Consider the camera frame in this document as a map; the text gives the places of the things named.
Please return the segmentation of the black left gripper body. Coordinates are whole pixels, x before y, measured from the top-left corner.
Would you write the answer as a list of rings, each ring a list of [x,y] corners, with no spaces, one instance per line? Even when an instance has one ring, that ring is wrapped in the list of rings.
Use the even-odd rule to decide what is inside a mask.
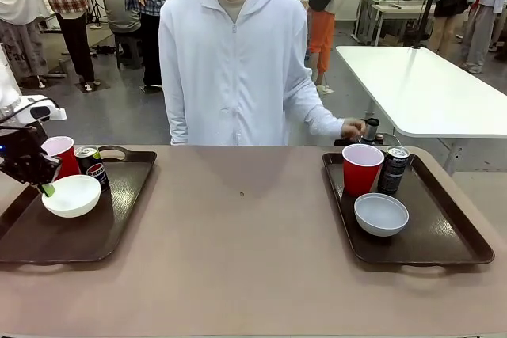
[[[42,148],[44,136],[34,126],[1,127],[1,171],[22,184],[50,184],[61,167],[59,158]]]

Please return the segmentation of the person's left hand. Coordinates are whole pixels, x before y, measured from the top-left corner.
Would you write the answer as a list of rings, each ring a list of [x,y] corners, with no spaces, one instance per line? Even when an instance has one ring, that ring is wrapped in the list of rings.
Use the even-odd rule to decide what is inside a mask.
[[[341,127],[341,137],[343,139],[358,140],[364,134],[366,123],[364,120],[348,118],[344,119]]]

